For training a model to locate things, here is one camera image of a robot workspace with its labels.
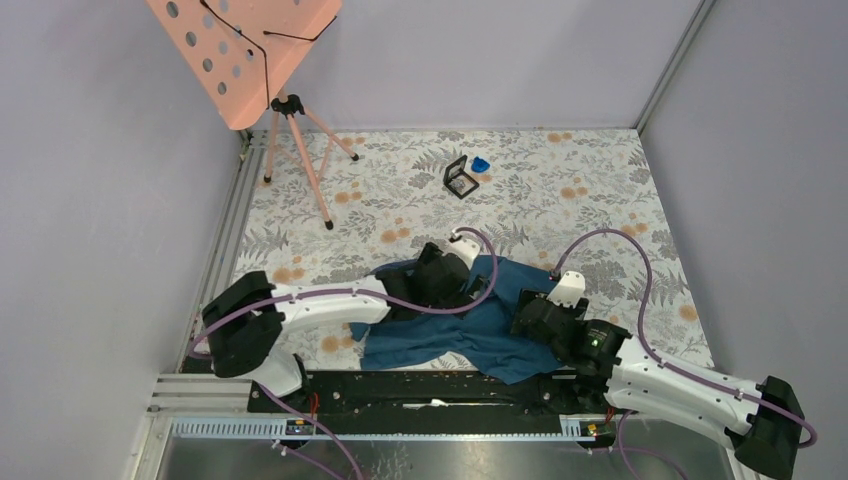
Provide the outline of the blue shirt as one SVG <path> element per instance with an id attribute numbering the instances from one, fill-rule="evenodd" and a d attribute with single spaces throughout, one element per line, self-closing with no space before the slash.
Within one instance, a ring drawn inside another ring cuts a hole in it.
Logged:
<path id="1" fill-rule="evenodd" d="M 352 323 L 352 338 L 364 343 L 360 368 L 418 367 L 453 353 L 506 384 L 556 371 L 564 364 L 548 346 L 510 333 L 521 291 L 548 293 L 554 285 L 546 271 L 500 257 L 493 292 L 470 311 L 418 314 L 411 320 L 374 325 Z"/>

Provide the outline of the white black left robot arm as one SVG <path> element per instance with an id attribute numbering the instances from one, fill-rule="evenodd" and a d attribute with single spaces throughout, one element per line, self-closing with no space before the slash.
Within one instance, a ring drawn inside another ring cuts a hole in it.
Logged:
<path id="1" fill-rule="evenodd" d="M 341 324 L 402 322 L 424 313 L 463 313 L 480 245 L 455 237 L 445 248 L 425 245 L 419 257 L 352 282 L 317 286 L 272 283 L 252 271 L 226 288 L 201 313 L 207 360 L 219 378 L 249 379 L 266 387 L 288 411 L 309 401 L 301 362 L 281 336 Z"/>

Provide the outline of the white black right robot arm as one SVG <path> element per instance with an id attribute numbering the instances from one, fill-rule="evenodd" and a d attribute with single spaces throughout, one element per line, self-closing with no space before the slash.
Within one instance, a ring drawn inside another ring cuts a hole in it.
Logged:
<path id="1" fill-rule="evenodd" d="M 575 402 L 583 410 L 635 411 L 687 428 L 733 452 L 749 469 L 790 479 L 804 418 L 792 386 L 760 382 L 647 351 L 641 337 L 600 319 L 586 319 L 585 298 L 562 305 L 539 291 L 518 297 L 511 332 L 547 347 L 576 372 Z"/>

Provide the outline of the black square brooch box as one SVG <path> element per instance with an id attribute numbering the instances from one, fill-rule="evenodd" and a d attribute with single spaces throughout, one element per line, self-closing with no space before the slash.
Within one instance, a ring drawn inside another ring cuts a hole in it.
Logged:
<path id="1" fill-rule="evenodd" d="M 444 171 L 442 183 L 444 187 L 460 200 L 475 192 L 480 184 L 465 170 L 468 157 L 460 156 L 451 162 Z"/>

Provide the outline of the small blue brooch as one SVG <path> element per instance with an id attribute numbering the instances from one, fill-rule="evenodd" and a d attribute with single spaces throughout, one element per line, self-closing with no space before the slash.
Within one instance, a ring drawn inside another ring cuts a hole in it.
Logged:
<path id="1" fill-rule="evenodd" d="M 482 174 L 491 168 L 491 164 L 479 156 L 475 156 L 472 160 L 471 170 L 474 173 Z"/>

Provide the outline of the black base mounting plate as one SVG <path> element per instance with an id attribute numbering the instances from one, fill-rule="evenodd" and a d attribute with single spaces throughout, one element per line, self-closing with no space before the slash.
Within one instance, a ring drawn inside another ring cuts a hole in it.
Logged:
<path id="1" fill-rule="evenodd" d="M 326 425 L 495 425 L 509 419 L 615 414 L 570 370 L 506 384 L 477 371 L 310 371 L 283 399 Z"/>

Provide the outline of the floral patterned table mat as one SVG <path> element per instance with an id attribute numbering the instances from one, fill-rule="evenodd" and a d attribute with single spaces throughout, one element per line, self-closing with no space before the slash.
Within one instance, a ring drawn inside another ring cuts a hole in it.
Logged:
<path id="1" fill-rule="evenodd" d="M 330 149 L 323 134 L 304 137 L 324 169 L 320 188 L 334 223 L 328 230 L 293 139 L 277 137 L 273 178 L 265 182 L 267 136 L 254 136 L 237 210 L 241 236 L 230 245 L 220 287 L 254 270 L 292 285 L 356 280 L 470 226 L 501 256 L 584 274 L 592 318 L 634 330 L 640 299 L 648 296 L 649 342 L 712 365 L 636 132 L 386 131 L 344 132 L 341 139 L 358 161 Z M 442 180 L 462 155 L 480 186 L 460 200 Z M 475 156 L 491 168 L 474 173 Z"/>

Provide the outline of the pink music stand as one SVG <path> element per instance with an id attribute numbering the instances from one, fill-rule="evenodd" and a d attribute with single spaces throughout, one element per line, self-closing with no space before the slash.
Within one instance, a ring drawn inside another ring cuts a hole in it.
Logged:
<path id="1" fill-rule="evenodd" d="M 172 40 L 226 126 L 252 127 L 272 113 L 270 135 L 286 120 L 326 229 L 334 227 L 321 192 L 322 168 L 313 165 L 297 118 L 311 120 L 352 161 L 359 155 L 286 84 L 317 40 L 336 21 L 343 3 L 323 1 L 148 0 L 148 7 Z"/>

